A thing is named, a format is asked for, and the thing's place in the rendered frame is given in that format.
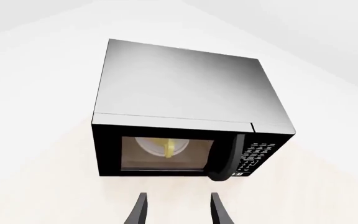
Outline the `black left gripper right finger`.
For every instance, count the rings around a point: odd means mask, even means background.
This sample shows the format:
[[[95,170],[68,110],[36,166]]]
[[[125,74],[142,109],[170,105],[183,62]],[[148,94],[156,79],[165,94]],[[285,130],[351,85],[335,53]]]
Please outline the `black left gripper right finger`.
[[[213,224],[234,224],[216,192],[211,194],[210,210]]]

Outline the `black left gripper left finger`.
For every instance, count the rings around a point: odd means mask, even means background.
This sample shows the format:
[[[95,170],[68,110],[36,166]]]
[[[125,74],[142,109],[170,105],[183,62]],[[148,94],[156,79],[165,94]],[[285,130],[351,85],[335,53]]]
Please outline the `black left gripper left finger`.
[[[124,224],[145,224],[147,218],[147,210],[148,210],[148,201],[147,194],[142,192],[139,194],[139,197],[125,220]]]

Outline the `yellow and white mug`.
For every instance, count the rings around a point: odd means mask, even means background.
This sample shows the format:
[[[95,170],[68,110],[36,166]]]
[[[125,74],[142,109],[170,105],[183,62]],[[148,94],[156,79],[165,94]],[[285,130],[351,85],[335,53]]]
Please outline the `yellow and white mug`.
[[[149,154],[171,158],[183,152],[189,145],[189,139],[135,138],[137,144]]]

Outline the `black microwave oven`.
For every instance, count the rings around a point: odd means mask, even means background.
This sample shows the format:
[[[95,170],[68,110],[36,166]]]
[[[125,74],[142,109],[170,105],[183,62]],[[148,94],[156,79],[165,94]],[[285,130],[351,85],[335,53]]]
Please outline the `black microwave oven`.
[[[247,177],[296,133],[257,59],[109,39],[91,120],[101,177]],[[171,158],[135,138],[189,139]]]

